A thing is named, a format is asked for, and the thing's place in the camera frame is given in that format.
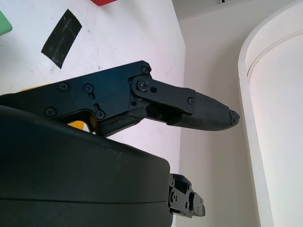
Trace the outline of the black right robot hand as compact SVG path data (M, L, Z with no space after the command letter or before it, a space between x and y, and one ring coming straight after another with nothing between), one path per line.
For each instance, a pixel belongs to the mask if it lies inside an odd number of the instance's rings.
M240 116L219 101L119 67L0 97L3 227L169 227L205 216L203 199L167 160L110 140L150 119L222 131Z

